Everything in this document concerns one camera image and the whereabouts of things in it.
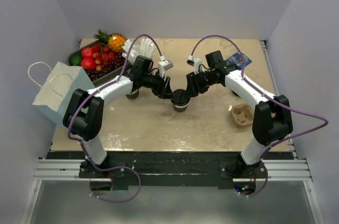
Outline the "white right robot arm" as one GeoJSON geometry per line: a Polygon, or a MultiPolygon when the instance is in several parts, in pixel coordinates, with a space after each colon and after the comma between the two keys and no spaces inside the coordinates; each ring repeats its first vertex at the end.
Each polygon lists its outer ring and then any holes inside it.
{"type": "Polygon", "coordinates": [[[190,99],[205,93],[211,85],[221,84],[240,96],[254,111],[252,133],[253,139],[240,153],[236,172],[247,178],[255,171],[262,154],[276,141],[292,133],[292,118],[288,110],[289,100],[284,95],[264,96],[263,88],[241,74],[236,64],[227,63],[220,51],[206,55],[208,69],[202,71],[201,59],[189,56],[187,63],[194,67],[194,72],[187,74],[186,89],[177,89],[172,100],[177,112],[186,110],[190,99]]]}

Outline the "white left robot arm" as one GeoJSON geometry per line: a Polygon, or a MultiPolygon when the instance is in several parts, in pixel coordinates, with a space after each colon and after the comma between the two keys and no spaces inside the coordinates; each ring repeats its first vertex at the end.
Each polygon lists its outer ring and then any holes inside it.
{"type": "Polygon", "coordinates": [[[151,89],[160,99],[172,100],[170,77],[165,72],[173,67],[169,60],[162,59],[153,74],[153,60],[137,56],[127,72],[118,75],[107,84],[90,90],[76,89],[69,101],[63,118],[70,139],[80,143],[86,158],[92,163],[91,171],[97,177],[105,177],[110,165],[105,162],[107,152],[99,139],[103,110],[122,96],[135,93],[141,87],[151,89]]]}

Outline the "white paper coffee cup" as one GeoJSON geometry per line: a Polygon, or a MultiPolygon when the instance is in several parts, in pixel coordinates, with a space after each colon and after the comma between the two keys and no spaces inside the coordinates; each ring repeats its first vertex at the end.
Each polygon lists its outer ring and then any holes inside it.
{"type": "Polygon", "coordinates": [[[175,112],[177,113],[183,113],[186,111],[186,109],[188,108],[189,103],[184,104],[184,105],[177,105],[177,104],[173,104],[173,109],[175,112]]]}

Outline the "black plastic cup lid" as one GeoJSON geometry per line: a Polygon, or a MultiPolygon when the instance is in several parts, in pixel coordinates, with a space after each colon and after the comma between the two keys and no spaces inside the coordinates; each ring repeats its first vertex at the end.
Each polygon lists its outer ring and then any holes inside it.
{"type": "Polygon", "coordinates": [[[190,97],[187,96],[186,90],[176,89],[173,92],[173,99],[171,100],[171,102],[175,106],[185,106],[185,105],[189,104],[190,97]]]}

